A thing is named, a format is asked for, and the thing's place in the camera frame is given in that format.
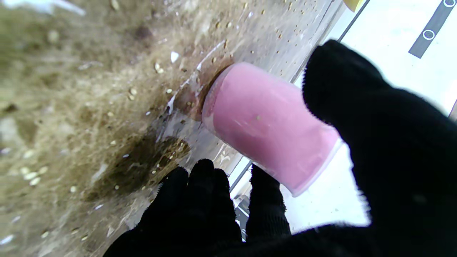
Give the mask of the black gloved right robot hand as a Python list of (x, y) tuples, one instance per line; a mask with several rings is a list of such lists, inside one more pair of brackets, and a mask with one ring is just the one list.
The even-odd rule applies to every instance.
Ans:
[(105, 257), (455, 257), (457, 129), (419, 96), (387, 83), (335, 40), (306, 65), (305, 105), (348, 144), (367, 227), (325, 225), (292, 234), (279, 182), (252, 166), (242, 241), (229, 181), (209, 159), (162, 179), (139, 223)]

